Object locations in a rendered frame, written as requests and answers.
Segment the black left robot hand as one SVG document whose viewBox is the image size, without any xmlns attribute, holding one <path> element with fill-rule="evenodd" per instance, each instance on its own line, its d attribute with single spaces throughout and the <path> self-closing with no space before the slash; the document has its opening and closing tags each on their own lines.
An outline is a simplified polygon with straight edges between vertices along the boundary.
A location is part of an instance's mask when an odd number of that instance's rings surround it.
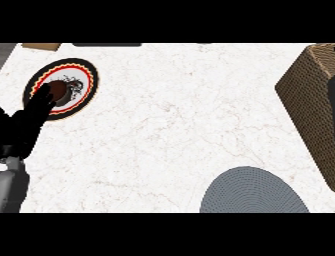
<svg viewBox="0 0 335 256">
<path fill-rule="evenodd" d="M 0 107 L 0 163 L 8 157 L 24 160 L 33 151 L 42 126 L 56 103 L 51 86 L 42 85 L 25 107 L 12 116 Z"/>
</svg>

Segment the dark purple eggplant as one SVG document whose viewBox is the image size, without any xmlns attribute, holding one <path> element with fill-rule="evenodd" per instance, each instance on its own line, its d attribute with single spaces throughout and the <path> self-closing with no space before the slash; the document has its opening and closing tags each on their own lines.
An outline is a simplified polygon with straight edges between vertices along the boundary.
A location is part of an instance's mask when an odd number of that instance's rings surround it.
<svg viewBox="0 0 335 256">
<path fill-rule="evenodd" d="M 55 80 L 49 82 L 51 94 L 53 95 L 52 101 L 58 106 L 62 106 L 68 102 L 68 97 L 71 96 L 71 90 L 68 88 L 67 82 L 62 80 Z"/>
</svg>

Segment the brown wicker basket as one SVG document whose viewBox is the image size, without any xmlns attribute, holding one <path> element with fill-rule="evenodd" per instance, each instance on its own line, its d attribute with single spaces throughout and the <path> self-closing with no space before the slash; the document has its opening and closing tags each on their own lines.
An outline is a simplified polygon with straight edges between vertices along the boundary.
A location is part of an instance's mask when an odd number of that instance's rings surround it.
<svg viewBox="0 0 335 256">
<path fill-rule="evenodd" d="M 309 45 L 275 91 L 330 189 L 335 192 L 335 139 L 327 83 L 335 75 L 335 44 Z"/>
</svg>

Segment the round grey woven placemat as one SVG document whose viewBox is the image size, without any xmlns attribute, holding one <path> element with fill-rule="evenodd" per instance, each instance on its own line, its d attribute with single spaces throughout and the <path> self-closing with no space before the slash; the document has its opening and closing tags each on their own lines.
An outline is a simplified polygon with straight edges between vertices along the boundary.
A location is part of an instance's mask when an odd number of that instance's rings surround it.
<svg viewBox="0 0 335 256">
<path fill-rule="evenodd" d="M 201 213 L 307 213 L 291 186 L 269 171 L 242 166 L 213 180 L 201 200 Z"/>
</svg>

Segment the tan wooden board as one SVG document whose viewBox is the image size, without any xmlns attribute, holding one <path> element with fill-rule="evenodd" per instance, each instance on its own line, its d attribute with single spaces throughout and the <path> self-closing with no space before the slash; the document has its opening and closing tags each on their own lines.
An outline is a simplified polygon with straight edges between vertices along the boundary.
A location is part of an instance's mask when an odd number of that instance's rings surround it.
<svg viewBox="0 0 335 256">
<path fill-rule="evenodd" d="M 58 51 L 61 43 L 22 43 L 22 47 L 28 49 Z"/>
</svg>

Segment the dark flat appliance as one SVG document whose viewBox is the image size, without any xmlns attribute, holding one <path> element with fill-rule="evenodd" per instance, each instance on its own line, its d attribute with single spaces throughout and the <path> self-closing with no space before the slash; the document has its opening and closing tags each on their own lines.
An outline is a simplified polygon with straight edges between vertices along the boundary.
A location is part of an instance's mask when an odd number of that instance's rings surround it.
<svg viewBox="0 0 335 256">
<path fill-rule="evenodd" d="M 73 43 L 77 47 L 141 47 L 142 43 Z"/>
</svg>

